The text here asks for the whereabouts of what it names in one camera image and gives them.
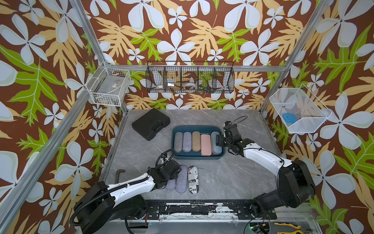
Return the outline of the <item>light blue glasses case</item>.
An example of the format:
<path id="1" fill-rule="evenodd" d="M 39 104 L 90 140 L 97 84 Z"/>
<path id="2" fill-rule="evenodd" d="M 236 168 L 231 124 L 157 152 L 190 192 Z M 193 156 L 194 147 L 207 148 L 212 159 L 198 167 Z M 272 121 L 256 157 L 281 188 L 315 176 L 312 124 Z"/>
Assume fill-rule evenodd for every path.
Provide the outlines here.
<path id="1" fill-rule="evenodd" d="M 217 137 L 220 135 L 219 132 L 214 131 L 210 134 L 211 137 L 211 151 L 213 155 L 220 155 L 222 153 L 222 147 L 217 145 Z"/>

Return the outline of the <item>pink hard glasses case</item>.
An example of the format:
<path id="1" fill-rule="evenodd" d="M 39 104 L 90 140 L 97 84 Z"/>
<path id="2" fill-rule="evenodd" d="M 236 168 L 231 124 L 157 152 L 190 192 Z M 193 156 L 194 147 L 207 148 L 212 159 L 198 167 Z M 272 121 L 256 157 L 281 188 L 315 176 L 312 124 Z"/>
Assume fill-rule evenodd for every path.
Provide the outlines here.
<path id="1" fill-rule="evenodd" d="M 201 134 L 201 156 L 209 157 L 211 155 L 211 136 L 209 134 Z"/>

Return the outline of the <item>lilac fabric glasses case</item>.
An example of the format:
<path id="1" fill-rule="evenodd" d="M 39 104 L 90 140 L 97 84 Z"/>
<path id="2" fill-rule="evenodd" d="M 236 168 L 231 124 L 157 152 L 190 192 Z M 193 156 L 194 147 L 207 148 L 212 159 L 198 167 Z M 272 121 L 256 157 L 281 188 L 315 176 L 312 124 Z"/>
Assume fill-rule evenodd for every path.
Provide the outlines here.
<path id="1" fill-rule="evenodd" d="M 183 133 L 182 150 L 185 153 L 188 153 L 192 150 L 192 133 L 191 132 Z"/>

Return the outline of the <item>grey fabric glasses case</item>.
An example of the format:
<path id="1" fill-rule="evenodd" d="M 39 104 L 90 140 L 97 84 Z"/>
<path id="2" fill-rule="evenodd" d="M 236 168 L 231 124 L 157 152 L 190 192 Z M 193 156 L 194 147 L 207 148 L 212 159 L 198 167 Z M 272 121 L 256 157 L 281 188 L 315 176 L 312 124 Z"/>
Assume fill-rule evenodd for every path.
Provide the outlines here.
<path id="1" fill-rule="evenodd" d="M 174 150 L 176 153 L 182 152 L 183 149 L 183 133 L 176 132 L 174 135 Z"/>

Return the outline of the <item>tan fabric glasses case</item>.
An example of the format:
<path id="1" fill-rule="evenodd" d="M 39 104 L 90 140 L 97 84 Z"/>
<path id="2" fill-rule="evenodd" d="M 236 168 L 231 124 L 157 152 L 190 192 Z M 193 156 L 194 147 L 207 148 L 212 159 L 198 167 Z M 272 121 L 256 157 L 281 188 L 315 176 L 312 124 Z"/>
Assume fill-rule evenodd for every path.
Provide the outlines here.
<path id="1" fill-rule="evenodd" d="M 192 150 L 194 152 L 199 152 L 201 150 L 201 133 L 198 131 L 192 133 Z"/>

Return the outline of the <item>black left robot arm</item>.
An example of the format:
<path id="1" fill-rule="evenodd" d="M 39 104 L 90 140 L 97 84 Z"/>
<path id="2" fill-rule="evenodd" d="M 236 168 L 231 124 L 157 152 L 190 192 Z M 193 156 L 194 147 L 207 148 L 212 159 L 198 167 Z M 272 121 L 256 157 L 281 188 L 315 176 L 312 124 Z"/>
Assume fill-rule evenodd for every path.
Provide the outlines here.
<path id="1" fill-rule="evenodd" d="M 181 166 L 168 160 L 143 175 L 122 183 L 106 185 L 99 182 L 76 203 L 69 223 L 79 226 L 84 234 L 93 234 L 108 221 L 118 218 L 144 216 L 147 203 L 141 197 L 156 189 L 163 189 L 170 179 L 176 179 Z"/>

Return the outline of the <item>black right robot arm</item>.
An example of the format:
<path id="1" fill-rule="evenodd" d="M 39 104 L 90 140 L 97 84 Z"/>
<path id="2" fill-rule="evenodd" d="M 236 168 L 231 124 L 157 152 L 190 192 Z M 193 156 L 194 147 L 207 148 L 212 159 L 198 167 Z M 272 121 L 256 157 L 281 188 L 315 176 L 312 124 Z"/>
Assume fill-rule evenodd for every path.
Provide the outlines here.
<path id="1" fill-rule="evenodd" d="M 252 160 L 276 176 L 277 186 L 250 202 L 251 215 L 262 217 L 275 208 L 297 208 L 316 195 L 316 186 L 305 162 L 291 161 L 261 147 L 253 140 L 242 138 L 237 124 L 226 121 L 224 133 L 216 137 L 215 144 L 226 147 L 233 155 Z"/>

